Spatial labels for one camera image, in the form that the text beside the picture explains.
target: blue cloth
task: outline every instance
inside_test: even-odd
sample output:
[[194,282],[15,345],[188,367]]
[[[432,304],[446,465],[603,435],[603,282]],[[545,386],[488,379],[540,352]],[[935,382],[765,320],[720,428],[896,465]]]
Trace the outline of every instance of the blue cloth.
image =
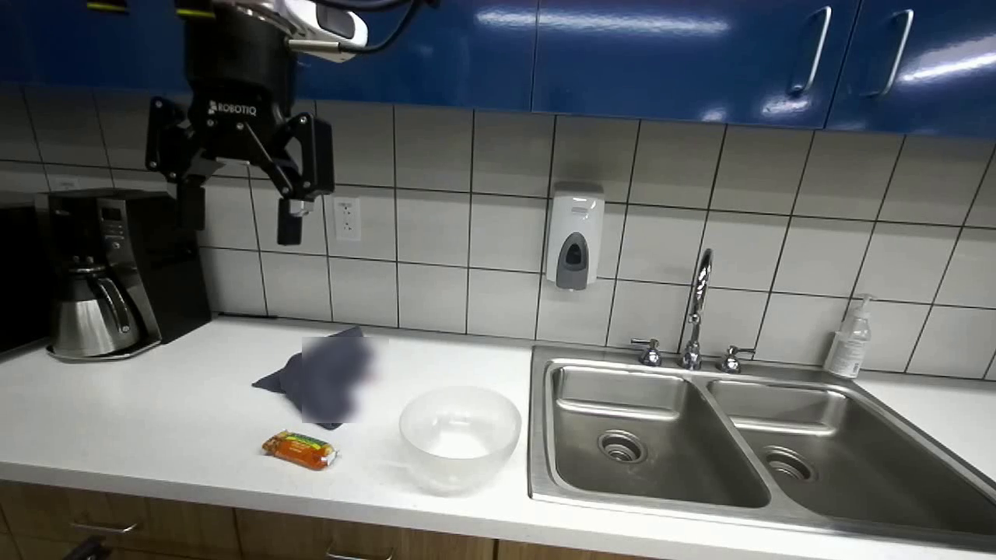
[[313,424],[337,428],[359,410],[348,392],[372,379],[374,358],[365,329],[351,327],[292,353],[287,367],[251,386],[282,392]]

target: wall-mounted soap dispenser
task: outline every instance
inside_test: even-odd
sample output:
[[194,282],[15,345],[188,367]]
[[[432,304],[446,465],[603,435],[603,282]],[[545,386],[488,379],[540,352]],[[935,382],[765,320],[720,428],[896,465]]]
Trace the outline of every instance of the wall-mounted soap dispenser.
[[602,189],[555,189],[549,226],[549,279],[562,288],[586,288],[598,279],[603,199]]

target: cabinet handle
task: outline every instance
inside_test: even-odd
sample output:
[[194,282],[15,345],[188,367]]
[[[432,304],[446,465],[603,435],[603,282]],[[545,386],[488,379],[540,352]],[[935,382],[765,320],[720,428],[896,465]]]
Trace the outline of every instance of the cabinet handle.
[[106,522],[70,522],[79,532],[100,532],[100,534],[132,534],[136,532],[144,522],[129,522],[129,526],[106,526]]
[[323,560],[391,560],[391,556],[359,556],[359,553],[327,550]]
[[829,46],[832,21],[833,21],[833,8],[832,8],[832,6],[823,6],[823,8],[819,8],[819,38],[817,38],[811,75],[807,75],[807,84],[796,88],[796,93],[807,93],[807,89],[813,89],[813,84],[817,84],[817,75],[819,75],[819,65],[823,65],[823,50]]
[[904,8],[900,17],[904,17],[904,33],[900,33],[900,42],[896,42],[896,57],[895,57],[895,65],[889,65],[889,78],[884,80],[884,88],[879,89],[879,97],[889,93],[895,84],[896,84],[896,75],[900,75],[900,65],[904,65],[904,57],[906,57],[906,42],[910,42],[910,33],[911,33],[915,12],[911,12],[911,8]]

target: kitchen counter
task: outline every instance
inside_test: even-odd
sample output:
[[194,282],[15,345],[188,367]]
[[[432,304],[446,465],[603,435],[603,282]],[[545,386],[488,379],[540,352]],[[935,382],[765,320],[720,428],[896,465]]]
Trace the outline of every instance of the kitchen counter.
[[[211,320],[134,361],[10,358],[0,363],[0,479],[645,556],[987,556],[665,511],[541,505],[527,487],[527,428],[492,485],[432,498],[405,469],[403,406],[432,386],[488,386],[527,418],[529,345],[369,334],[372,370],[383,375],[356,389],[362,410],[343,428],[323,432],[251,382],[327,334]],[[896,375],[862,375],[862,386],[996,479],[996,386]],[[323,472],[272,460],[258,445],[280,428],[330,437],[343,458]]]

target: faucet handle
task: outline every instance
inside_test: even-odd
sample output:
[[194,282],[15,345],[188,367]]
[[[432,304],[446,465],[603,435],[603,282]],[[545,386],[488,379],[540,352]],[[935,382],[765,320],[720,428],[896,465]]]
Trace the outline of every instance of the faucet handle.
[[758,349],[730,345],[725,358],[722,358],[722,370],[739,372],[744,367],[744,361],[755,361],[755,353],[758,353]]
[[632,340],[634,349],[641,349],[637,361],[647,367],[662,363],[660,340]]

